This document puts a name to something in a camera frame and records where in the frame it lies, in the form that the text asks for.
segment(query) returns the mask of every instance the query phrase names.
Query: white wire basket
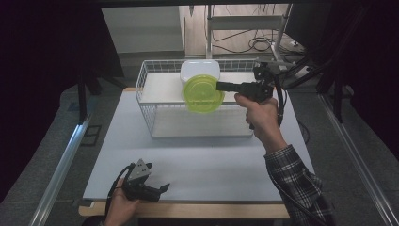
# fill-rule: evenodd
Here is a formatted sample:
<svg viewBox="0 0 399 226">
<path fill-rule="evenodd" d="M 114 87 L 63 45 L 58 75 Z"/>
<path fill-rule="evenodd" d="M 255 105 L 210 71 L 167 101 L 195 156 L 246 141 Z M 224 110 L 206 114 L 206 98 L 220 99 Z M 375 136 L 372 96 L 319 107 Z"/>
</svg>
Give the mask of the white wire basket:
<svg viewBox="0 0 399 226">
<path fill-rule="evenodd" d="M 146 60 L 136 83 L 136 98 L 152 137 L 252 137 L 247 110 L 226 92 L 212 113 L 187 110 L 182 98 L 180 70 L 185 60 Z M 222 82 L 254 81 L 254 59 L 217 60 Z"/>
</svg>

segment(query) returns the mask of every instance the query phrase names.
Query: round lid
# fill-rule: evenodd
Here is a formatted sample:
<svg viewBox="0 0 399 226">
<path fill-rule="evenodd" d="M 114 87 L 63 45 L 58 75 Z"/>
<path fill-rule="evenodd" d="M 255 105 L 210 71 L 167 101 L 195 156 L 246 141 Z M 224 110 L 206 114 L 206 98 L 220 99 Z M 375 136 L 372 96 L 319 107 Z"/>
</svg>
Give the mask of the round lid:
<svg viewBox="0 0 399 226">
<path fill-rule="evenodd" d="M 182 95 L 189 111 L 209 113 L 223 103 L 224 92 L 216 90 L 217 79 L 208 74 L 198 74 L 184 84 Z"/>
</svg>

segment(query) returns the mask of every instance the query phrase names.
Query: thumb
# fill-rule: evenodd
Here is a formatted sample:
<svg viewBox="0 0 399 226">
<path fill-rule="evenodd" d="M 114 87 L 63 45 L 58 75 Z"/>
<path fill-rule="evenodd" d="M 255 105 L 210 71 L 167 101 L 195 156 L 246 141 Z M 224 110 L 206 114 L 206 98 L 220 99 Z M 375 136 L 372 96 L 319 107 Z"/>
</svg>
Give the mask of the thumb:
<svg viewBox="0 0 399 226">
<path fill-rule="evenodd" d="M 247 97 L 241 95 L 240 93 L 235 93 L 234 98 L 237 104 L 245 107 L 248 110 L 250 110 L 253 107 L 253 105 L 256 104 L 255 102 L 249 100 Z"/>
</svg>

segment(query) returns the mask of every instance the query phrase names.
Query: white wall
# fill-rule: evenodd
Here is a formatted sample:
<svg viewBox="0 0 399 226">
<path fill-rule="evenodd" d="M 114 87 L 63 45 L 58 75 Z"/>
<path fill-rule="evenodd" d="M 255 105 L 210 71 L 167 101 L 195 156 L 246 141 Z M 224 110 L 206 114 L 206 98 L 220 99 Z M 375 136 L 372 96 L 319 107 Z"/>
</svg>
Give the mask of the white wall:
<svg viewBox="0 0 399 226">
<path fill-rule="evenodd" d="M 103 8 L 117 53 L 182 51 L 179 7 Z"/>
</svg>

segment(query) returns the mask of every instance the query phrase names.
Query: sleeve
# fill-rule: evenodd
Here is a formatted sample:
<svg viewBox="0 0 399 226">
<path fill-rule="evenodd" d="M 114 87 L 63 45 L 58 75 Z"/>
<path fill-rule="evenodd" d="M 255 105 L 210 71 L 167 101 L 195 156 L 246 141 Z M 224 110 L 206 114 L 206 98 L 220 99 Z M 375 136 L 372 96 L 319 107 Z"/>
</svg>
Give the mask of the sleeve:
<svg viewBox="0 0 399 226">
<path fill-rule="evenodd" d="M 336 225 L 332 209 L 322 194 L 322 182 L 309 172 L 292 145 L 264 156 L 267 171 L 287 208 L 291 219 L 298 225 L 320 225 L 303 213 L 284 194 L 288 194 L 326 225 Z"/>
</svg>

